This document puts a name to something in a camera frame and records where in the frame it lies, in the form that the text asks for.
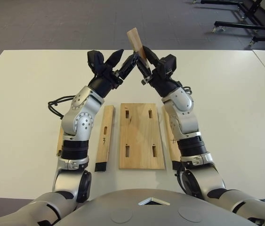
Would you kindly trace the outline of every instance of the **metal frame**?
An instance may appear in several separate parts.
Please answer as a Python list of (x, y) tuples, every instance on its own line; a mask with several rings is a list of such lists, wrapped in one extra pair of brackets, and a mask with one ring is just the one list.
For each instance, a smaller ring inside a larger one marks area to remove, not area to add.
[(246, 28), (246, 29), (253, 29), (253, 30), (265, 30), (265, 26), (263, 23), (255, 16), (255, 12), (261, 6), (262, 0), (257, 0), (252, 4), (250, 8), (246, 7), (243, 2), (239, 1), (222, 1), (222, 0), (201, 0), (201, 4), (217, 4), (217, 5), (236, 5), (238, 9), (244, 13), (242, 16), (241, 21), (244, 21), (248, 18), (253, 24), (241, 24), (241, 23), (231, 23), (225, 21), (215, 21), (213, 33), (217, 30), (219, 26), (223, 26), (223, 30), (225, 27), (236, 27), (236, 28)]
[(265, 41), (265, 36), (264, 37), (257, 37), (257, 36), (252, 37), (249, 45), (252, 46), (253, 44), (255, 44), (258, 41)]

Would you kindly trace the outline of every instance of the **wooden board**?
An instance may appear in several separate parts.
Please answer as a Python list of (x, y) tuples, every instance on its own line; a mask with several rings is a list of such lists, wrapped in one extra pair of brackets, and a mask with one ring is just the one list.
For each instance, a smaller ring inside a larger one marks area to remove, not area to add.
[(167, 148), (170, 153), (170, 158), (172, 161), (172, 168), (174, 170), (178, 170), (178, 167), (180, 166), (180, 151), (178, 149), (177, 141), (174, 138), (174, 135), (172, 133), (171, 127), (170, 127), (170, 120), (169, 115), (166, 112), (165, 107), (162, 107), (163, 115), (164, 115), (164, 122), (165, 122), (165, 129), (166, 129), (166, 138), (167, 138)]
[(112, 134), (113, 111), (113, 105), (108, 105), (104, 108), (98, 151), (96, 153), (95, 172), (106, 170)]
[(165, 169), (155, 104), (121, 104), (120, 169)]
[(131, 29), (130, 31), (128, 31), (127, 36), (128, 36), (129, 42), (130, 42), (133, 50), (136, 53), (138, 53), (141, 56), (141, 58), (143, 58), (143, 60), (145, 60), (146, 67), (149, 68), (147, 57), (146, 57), (146, 54), (144, 52), (140, 36), (138, 35), (137, 28), (135, 27), (135, 28)]
[(56, 153), (57, 156), (61, 155), (62, 142), (63, 142), (63, 129), (62, 129), (62, 126), (60, 125), (60, 132), (59, 132), (59, 137), (58, 137), (57, 153)]

